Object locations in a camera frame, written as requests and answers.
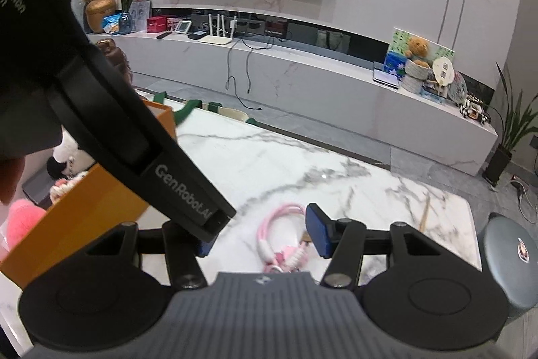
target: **red box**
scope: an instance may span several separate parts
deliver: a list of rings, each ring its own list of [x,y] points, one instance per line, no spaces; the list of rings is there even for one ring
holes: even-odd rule
[[[166,17],[166,29],[168,31],[175,31],[176,30],[176,26],[178,26],[178,23],[180,22],[180,18],[179,17],[170,17],[170,16],[167,16]]]
[[[147,19],[148,33],[163,33],[166,31],[166,16],[156,16]]]

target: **human hand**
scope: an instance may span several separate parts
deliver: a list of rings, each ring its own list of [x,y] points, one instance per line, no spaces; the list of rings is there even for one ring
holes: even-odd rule
[[[17,184],[23,174],[24,163],[25,157],[0,162],[0,202],[2,204],[8,205],[15,196]]]

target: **power outlet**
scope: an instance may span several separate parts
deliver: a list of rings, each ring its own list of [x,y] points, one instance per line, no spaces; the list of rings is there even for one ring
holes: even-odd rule
[[[538,149],[538,136],[536,134],[531,139],[531,147]]]

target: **chopstick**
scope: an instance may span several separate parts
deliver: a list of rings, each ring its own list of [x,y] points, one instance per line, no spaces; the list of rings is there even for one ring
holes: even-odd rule
[[[419,232],[424,233],[426,230],[426,221],[428,221],[428,210],[430,209],[430,193],[426,196],[426,205],[424,206],[424,213],[422,214],[422,219],[420,220]]]

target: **digital display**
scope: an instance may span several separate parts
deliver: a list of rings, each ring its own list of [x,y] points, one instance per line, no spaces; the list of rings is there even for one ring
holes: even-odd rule
[[[186,34],[192,22],[190,20],[181,20],[176,26],[176,33]]]

